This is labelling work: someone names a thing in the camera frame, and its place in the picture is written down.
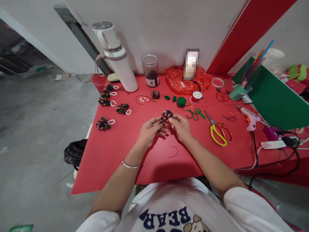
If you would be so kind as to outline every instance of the clear tape roll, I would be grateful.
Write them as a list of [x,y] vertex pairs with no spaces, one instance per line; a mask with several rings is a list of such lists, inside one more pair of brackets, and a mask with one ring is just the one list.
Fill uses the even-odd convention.
[[[220,85],[220,86],[219,86],[219,85],[214,84],[214,83],[213,83],[213,80],[219,80],[219,81],[222,81],[222,85]],[[223,86],[224,86],[224,81],[223,81],[223,80],[221,80],[221,79],[220,79],[220,78],[218,78],[218,77],[213,78],[211,82],[212,82],[213,86],[215,86],[215,87],[217,87],[217,88],[221,88],[221,87],[223,87]]]

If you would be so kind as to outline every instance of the white t-shirt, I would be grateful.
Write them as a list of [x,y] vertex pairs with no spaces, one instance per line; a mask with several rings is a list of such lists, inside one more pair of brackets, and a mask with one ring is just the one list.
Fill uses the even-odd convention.
[[100,211],[77,232],[293,232],[263,198],[247,189],[230,189],[224,204],[226,209],[195,178],[155,183],[135,196],[122,220],[117,213]]

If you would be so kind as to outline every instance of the black bag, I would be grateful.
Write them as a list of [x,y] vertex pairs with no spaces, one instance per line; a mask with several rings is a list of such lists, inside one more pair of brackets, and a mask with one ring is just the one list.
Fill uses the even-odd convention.
[[67,164],[72,164],[77,171],[80,166],[86,144],[87,139],[71,142],[64,150],[64,161]]

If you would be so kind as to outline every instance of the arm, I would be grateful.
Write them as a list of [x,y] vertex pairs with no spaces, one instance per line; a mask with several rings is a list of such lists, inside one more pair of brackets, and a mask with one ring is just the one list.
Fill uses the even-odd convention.
[[[127,165],[139,166],[146,150],[152,145],[155,135],[166,135],[164,131],[167,132],[168,129],[162,128],[162,125],[158,123],[159,120],[160,118],[153,118],[143,124],[138,140],[124,159]],[[101,190],[87,218],[103,210],[116,212],[121,217],[122,210],[134,187],[138,170],[139,168],[130,169],[120,164]]]
[[189,121],[175,114],[168,119],[177,137],[189,149],[209,182],[218,190],[221,198],[233,187],[247,188],[245,184],[218,157],[202,146],[190,132]]

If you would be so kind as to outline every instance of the white thermos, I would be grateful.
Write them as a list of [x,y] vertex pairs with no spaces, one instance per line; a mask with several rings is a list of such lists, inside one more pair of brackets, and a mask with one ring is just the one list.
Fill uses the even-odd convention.
[[98,22],[92,25],[92,29],[104,48],[102,57],[109,60],[124,89],[128,92],[136,91],[138,84],[115,26],[111,22]]

